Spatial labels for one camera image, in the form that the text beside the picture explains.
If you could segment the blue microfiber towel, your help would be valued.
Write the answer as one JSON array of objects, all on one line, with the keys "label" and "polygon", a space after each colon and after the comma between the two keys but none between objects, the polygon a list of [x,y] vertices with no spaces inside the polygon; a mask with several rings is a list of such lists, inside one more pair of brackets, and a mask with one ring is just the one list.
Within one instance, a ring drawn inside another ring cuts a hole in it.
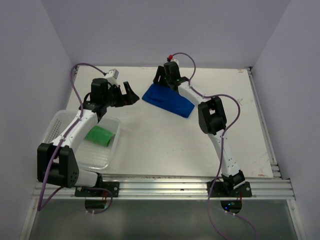
[{"label": "blue microfiber towel", "polygon": [[152,84],[142,96],[142,100],[183,118],[188,118],[195,107],[185,97],[158,84]]}]

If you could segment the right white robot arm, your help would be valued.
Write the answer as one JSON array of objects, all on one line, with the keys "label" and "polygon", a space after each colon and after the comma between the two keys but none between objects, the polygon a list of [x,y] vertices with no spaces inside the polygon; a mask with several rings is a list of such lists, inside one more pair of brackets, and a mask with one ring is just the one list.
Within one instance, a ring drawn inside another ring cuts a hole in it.
[{"label": "right white robot arm", "polygon": [[[210,138],[216,153],[220,156],[218,174],[223,179],[216,183],[218,177],[214,178],[208,195],[212,196],[214,192],[220,197],[235,196],[247,182],[228,145],[227,130],[239,119],[240,104],[227,94],[203,95],[191,85],[190,79],[180,75],[179,66],[173,61],[157,68],[153,85],[168,90],[174,96],[183,97],[197,107],[199,127]],[[237,106],[238,113],[229,125],[221,97],[233,100]]]}]

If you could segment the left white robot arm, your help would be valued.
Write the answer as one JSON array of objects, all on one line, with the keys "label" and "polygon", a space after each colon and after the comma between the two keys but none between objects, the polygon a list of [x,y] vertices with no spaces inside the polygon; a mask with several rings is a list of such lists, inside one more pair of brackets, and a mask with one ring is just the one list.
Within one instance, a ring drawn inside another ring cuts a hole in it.
[{"label": "left white robot arm", "polygon": [[120,85],[107,78],[95,78],[90,92],[79,97],[79,108],[66,129],[50,143],[41,143],[37,148],[37,180],[43,185],[51,184],[64,188],[86,187],[92,196],[103,193],[104,184],[97,172],[80,168],[75,153],[89,131],[96,126],[109,107],[133,105],[140,98],[130,84]]}]

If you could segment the green microfiber towel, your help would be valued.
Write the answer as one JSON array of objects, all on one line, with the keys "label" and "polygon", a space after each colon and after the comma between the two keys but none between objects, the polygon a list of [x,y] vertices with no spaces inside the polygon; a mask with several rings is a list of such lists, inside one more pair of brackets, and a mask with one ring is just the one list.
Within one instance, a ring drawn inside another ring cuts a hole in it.
[{"label": "green microfiber towel", "polygon": [[115,136],[111,131],[100,127],[94,126],[84,137],[86,141],[94,143],[99,146],[108,147],[110,141]]}]

